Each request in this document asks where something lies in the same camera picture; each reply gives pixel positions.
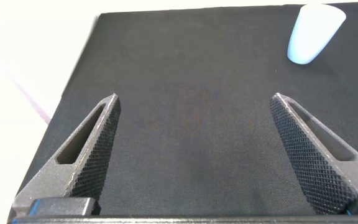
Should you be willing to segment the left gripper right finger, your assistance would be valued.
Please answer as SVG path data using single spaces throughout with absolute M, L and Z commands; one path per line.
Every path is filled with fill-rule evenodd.
M 274 94 L 270 111 L 313 210 L 358 215 L 358 151 L 288 96 Z

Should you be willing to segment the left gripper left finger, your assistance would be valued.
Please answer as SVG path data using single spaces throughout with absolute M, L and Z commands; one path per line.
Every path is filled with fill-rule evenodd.
M 16 195 L 12 203 L 16 214 L 29 213 L 31 203 L 41 198 L 99 199 L 120 113 L 116 94 L 102 99 Z

